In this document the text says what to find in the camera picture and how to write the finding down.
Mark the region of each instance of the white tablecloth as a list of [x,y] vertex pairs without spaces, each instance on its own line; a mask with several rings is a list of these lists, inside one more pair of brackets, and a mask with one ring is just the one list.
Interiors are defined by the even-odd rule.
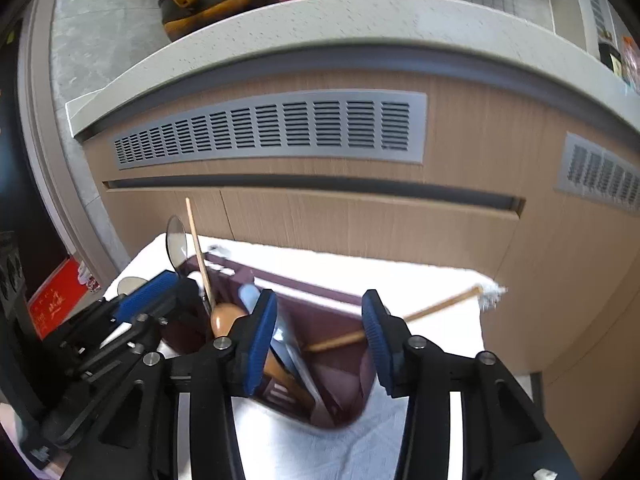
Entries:
[[[194,254],[191,236],[187,235],[187,239],[189,254]],[[395,316],[420,310],[476,283],[493,283],[472,270],[350,258],[207,237],[200,237],[200,244],[203,250],[219,245],[231,260],[303,282],[357,295],[375,288]],[[164,248],[164,234],[159,235],[109,286],[105,297],[115,297],[118,282],[126,276],[151,279],[161,270],[172,268]],[[445,352],[473,357],[484,349],[476,299],[417,320],[410,329],[431,339]],[[188,397],[181,394],[178,408],[180,480],[191,478]],[[387,397],[377,381],[359,420],[339,431],[316,430],[248,399],[234,399],[233,407],[248,480],[368,480],[394,476],[406,399]],[[462,477],[460,396],[452,394],[451,407],[449,479],[459,479]]]

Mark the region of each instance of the silver bolt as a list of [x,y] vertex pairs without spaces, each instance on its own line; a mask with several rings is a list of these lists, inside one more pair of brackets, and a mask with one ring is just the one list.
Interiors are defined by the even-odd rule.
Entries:
[[213,340],[213,346],[218,350],[226,350],[231,346],[231,339],[226,335],[221,335]]
[[558,477],[558,473],[554,471],[549,471],[549,469],[538,469],[535,473],[533,473],[533,478],[536,480],[556,480]]
[[488,352],[487,350],[485,350],[484,352],[480,352],[478,354],[478,359],[480,359],[480,362],[482,364],[491,366],[491,365],[495,365],[496,356],[494,353]]
[[420,349],[427,346],[427,339],[422,337],[421,335],[412,335],[409,339],[406,340],[408,345],[411,348]]
[[160,354],[158,352],[149,352],[142,358],[142,362],[147,366],[157,365],[160,362]]

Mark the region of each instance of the gray tile wall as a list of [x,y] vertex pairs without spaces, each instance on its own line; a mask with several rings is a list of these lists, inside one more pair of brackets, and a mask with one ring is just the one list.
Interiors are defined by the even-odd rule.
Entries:
[[65,103],[98,90],[169,43],[158,0],[56,0],[51,27],[51,91],[66,163],[100,241],[122,270],[130,256],[111,225]]

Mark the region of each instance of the white speckled countertop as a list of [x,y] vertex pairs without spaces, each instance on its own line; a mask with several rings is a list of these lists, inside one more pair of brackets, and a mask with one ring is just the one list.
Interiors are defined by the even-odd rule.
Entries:
[[294,0],[209,25],[127,70],[70,117],[75,135],[191,73],[302,46],[398,44],[500,60],[587,95],[640,132],[640,96],[585,51],[510,14],[459,0]]

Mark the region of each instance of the blue gripper pad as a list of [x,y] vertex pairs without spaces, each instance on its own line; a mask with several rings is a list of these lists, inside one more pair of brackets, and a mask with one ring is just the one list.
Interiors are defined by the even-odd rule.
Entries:
[[247,352],[246,370],[242,386],[248,396],[252,395],[262,380],[262,370],[271,345],[273,327],[278,315],[278,300],[272,290],[265,289],[255,305],[251,316],[260,316],[254,337]]
[[404,395],[397,388],[396,379],[404,367],[402,344],[411,336],[406,323],[386,311],[375,290],[368,290],[362,297],[362,324],[380,385],[387,395]]
[[117,323],[129,322],[146,306],[153,303],[162,293],[178,283],[179,276],[172,270],[163,270],[149,282],[134,290],[120,302],[115,318]]

